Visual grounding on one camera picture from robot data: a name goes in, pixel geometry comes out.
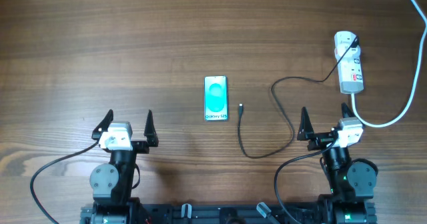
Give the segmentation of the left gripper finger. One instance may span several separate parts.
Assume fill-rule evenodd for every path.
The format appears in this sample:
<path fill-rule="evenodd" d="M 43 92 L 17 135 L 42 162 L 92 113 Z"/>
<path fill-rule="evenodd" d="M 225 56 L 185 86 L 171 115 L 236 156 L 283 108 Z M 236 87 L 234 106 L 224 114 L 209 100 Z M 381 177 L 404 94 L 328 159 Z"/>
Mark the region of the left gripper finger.
<path fill-rule="evenodd" d="M 107 131 L 109 125 L 113 121 L 113 110 L 110 109 L 103 120 L 92 131 L 91 138 L 93 140 L 100 140 L 102 134 Z"/>
<path fill-rule="evenodd" d="M 151 109 L 148 111 L 147 119 L 145 122 L 144 136 L 146 137 L 147 145 L 150 147 L 157 147 L 159 139 L 155 130 L 153 122 L 153 112 Z"/>

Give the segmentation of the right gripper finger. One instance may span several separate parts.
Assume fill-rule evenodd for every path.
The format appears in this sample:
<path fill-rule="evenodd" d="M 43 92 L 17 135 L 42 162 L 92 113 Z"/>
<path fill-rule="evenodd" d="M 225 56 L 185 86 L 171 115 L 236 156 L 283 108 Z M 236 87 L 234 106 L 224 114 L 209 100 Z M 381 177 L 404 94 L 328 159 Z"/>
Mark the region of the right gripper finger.
<path fill-rule="evenodd" d="M 341 110 L 343 118 L 355 117 L 353 111 L 347 106 L 346 103 L 341 104 Z"/>
<path fill-rule="evenodd" d="M 302 107 L 300 127 L 297 134 L 298 141 L 308 141 L 315 138 L 314 129 L 312 127 L 310 117 L 306 107 Z"/>

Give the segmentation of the cyan screen smartphone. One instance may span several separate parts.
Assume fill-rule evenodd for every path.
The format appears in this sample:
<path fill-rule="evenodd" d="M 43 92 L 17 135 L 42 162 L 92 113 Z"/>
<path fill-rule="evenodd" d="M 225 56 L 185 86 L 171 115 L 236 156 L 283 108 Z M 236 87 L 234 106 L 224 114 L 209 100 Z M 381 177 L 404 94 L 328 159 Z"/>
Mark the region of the cyan screen smartphone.
<path fill-rule="evenodd" d="M 204 78 L 204 117 L 206 121 L 228 120 L 228 79 L 222 76 Z"/>

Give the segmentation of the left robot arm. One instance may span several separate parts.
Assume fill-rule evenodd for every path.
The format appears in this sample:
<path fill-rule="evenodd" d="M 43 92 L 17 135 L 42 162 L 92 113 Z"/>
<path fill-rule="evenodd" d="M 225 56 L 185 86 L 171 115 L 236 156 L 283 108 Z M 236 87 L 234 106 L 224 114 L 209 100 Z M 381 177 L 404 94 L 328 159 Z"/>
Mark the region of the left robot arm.
<path fill-rule="evenodd" d="M 140 184 L 133 181 L 134 172 L 139 171 L 137 155 L 148 154 L 151 147 L 159 144 L 152 111 L 148 111 L 145 122 L 143 135 L 146 140 L 133 141 L 132 135 L 130 122 L 114 121 L 111 109 L 93 130 L 91 138 L 110 154 L 110 160 L 91 172 L 89 184 L 93 189 L 93 206 L 81 212 L 81 223 L 152 222 L 140 199 L 131 196 L 131 191 Z"/>

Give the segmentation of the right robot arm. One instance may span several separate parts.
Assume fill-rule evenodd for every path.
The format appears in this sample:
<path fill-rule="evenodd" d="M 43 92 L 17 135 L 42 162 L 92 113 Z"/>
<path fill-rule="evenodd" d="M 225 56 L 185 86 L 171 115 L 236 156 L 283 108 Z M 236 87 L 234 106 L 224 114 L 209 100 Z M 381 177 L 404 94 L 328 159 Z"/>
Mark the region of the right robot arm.
<path fill-rule="evenodd" d="M 309 151 L 322 152 L 321 167 L 330 185 L 329 195 L 318 197 L 320 223 L 377 223 L 374 197 L 378 168 L 367 159 L 352 159 L 349 147 L 360 142 L 364 125 L 345 103 L 342 118 L 329 132 L 316 133 L 302 107 L 297 140 Z"/>

